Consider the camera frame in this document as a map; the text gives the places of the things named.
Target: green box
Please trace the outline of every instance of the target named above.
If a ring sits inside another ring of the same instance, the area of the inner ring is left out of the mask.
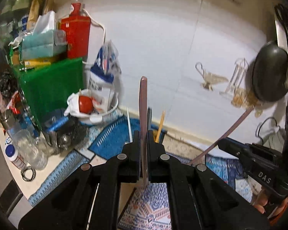
[[[69,95],[84,89],[82,58],[65,59],[26,72],[19,71],[21,67],[13,66],[13,73],[40,130],[46,113],[67,108]]]

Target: black pan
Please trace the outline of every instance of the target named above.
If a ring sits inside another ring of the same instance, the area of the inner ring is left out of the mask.
[[[260,49],[252,70],[252,89],[258,100],[276,102],[285,96],[287,68],[288,54],[276,42]]]

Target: finger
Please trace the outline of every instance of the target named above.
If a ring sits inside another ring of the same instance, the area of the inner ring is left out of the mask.
[[[260,206],[260,205],[256,204],[256,205],[254,205],[254,208],[256,208],[261,214],[264,213],[264,208],[263,208],[263,206]]]
[[[284,207],[286,206],[287,203],[288,203],[288,197],[285,200],[282,201],[280,206],[273,213],[273,216],[276,216],[276,215],[280,214],[284,210]]]
[[[265,206],[268,203],[268,196],[265,194],[265,190],[261,190],[258,194],[255,204]]]

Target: white stick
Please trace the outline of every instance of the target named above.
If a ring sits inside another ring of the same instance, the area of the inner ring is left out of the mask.
[[[128,129],[129,129],[129,139],[130,139],[130,142],[132,143],[132,133],[131,133],[130,117],[129,117],[128,107],[127,107],[127,119],[128,119]]]

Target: white tile wall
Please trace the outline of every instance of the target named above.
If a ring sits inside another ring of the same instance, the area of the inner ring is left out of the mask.
[[[55,0],[60,15],[70,0]],[[119,51],[122,68],[120,104],[138,110],[141,76],[148,78],[148,106],[159,119],[166,111],[167,125],[214,141],[243,113],[219,95],[227,83],[204,90],[200,61],[206,71],[228,79],[237,58],[251,61],[273,32],[273,1],[244,0],[84,0],[90,15],[106,27],[106,40]],[[93,63],[103,32],[91,27],[88,62]],[[272,105],[256,119],[254,113],[231,137],[256,141],[257,125],[266,117],[281,120],[284,102]],[[268,123],[263,133],[271,128]]]

